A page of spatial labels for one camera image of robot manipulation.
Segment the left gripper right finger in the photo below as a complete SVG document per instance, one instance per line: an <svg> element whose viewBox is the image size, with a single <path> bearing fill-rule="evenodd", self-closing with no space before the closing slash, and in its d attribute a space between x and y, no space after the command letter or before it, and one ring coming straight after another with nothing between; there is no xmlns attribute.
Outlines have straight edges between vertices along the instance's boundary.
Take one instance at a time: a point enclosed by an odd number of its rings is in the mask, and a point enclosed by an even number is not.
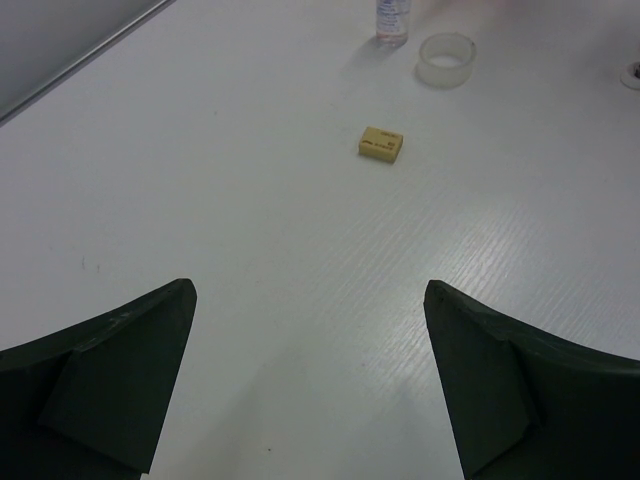
<svg viewBox="0 0 640 480"><path fill-rule="evenodd" d="M497 312L441 280L426 325L466 479L636 479L639 363Z"/></svg>

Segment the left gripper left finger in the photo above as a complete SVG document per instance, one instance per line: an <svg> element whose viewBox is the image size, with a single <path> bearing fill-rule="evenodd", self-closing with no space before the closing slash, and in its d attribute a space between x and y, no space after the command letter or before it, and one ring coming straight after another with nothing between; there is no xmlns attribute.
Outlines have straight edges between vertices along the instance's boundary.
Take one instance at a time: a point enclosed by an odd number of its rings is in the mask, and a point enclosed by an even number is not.
<svg viewBox="0 0 640 480"><path fill-rule="evenodd" d="M193 282L176 279L2 351L2 478L149 473L194 314Z"/></svg>

